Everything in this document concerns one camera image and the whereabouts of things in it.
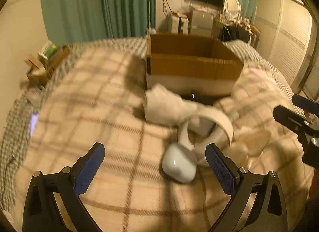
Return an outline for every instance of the striped bedding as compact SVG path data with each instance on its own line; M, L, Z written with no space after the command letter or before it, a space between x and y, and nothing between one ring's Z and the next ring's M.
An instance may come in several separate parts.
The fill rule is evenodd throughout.
M235 130L246 126L271 133L251 172L278 173L288 227L292 228L302 215L313 169L303 164L296 135L273 120L272 109L282 104L302 112L292 105L292 91L282 74L252 47L241 41L225 45L245 65L232 95L215 106L229 116L239 113L233 123ZM0 157L7 164L0 164L4 188L0 204L11 212L17 228L21 230L32 173L72 166L95 142L105 145L105 160L80 198L103 231L207 231L218 218L229 196L209 168L198 167L191 184L177 184L159 168L165 148L176 141L176 129L144 121L146 84L141 57L145 47L145 39L137 38L75 44L72 55L45 89L41 103L25 112L12 110L11 116L25 124L19 126L23 135L17 136L12 132L17 123L9 121L2 139ZM34 111L40 112L39 122L30 138L27 123ZM9 145L13 158L9 157ZM250 201L243 219L251 205Z

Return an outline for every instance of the sliding wardrobe door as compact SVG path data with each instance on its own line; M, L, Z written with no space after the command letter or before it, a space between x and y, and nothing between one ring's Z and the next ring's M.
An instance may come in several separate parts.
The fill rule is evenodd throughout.
M294 0L283 0L279 31L269 56L271 62L291 85L306 56L312 18L306 8Z
M277 26L280 22L281 0L258 0L254 25L260 30L258 46L260 55L268 60Z

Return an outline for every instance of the metal screw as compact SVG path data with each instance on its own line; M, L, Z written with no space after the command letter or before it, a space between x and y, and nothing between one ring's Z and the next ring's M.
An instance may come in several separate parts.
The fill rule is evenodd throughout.
M314 137L311 139L311 142L312 144L317 145L317 140Z
M276 177L276 176L277 176L277 174L276 174L274 171L270 171L270 175L271 175L272 177Z
M40 175L40 171L35 171L34 173L33 173L33 176L34 177L38 177Z
M70 167L64 167L63 169L62 169L62 173L64 173L64 174L67 174L67 173L69 173L71 171L71 168Z
M243 174L248 173L248 169L247 169L246 167L240 167L239 170L240 170Z

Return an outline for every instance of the small cardboard box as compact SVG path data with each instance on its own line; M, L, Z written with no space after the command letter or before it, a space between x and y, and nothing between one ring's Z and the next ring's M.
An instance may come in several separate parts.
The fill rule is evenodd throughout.
M34 67L31 67L27 72L27 77L30 82L32 84L40 84L42 86L46 86L54 70L59 66L63 59L68 56L68 54L70 54L70 49L67 46L63 47L63 50L55 55L47 70L43 74L33 75L32 71L34 70Z
M179 95L226 96L244 65L211 36L154 34L147 45L148 89L160 83Z

